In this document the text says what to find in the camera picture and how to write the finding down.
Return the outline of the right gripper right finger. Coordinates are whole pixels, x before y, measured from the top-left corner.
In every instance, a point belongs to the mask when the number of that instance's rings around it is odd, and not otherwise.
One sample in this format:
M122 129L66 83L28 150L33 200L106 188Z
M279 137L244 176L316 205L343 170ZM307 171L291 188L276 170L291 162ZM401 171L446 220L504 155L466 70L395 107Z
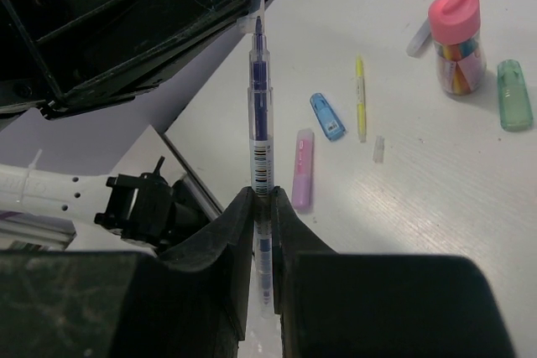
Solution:
M472 260L335 252L281 188L271 213L284 356L514 356L492 289Z

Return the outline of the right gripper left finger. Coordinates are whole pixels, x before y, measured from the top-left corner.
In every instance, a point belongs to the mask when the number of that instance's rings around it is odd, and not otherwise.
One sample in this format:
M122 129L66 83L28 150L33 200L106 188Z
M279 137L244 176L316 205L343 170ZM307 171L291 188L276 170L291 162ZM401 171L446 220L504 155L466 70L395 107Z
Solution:
M244 340L254 193L159 257L1 255L4 357L234 357Z

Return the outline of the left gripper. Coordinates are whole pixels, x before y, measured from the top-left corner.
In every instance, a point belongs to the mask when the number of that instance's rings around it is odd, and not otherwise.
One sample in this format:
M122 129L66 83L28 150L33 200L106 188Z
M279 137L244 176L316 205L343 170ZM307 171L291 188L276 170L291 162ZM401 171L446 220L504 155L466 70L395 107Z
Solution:
M1 120L49 120L152 91L256 0L1 0Z

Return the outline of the purple clear pen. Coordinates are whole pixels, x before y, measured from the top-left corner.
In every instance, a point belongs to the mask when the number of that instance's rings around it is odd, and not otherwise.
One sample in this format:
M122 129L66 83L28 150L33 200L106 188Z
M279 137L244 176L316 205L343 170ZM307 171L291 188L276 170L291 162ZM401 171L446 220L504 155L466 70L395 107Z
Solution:
M265 35L265 3L266 0L253 0L248 15L238 20L238 27L252 40L248 62L248 129L251 187L256 194L253 251L260 314L268 319L274 315L270 218L270 194L274 189L274 114L270 53Z

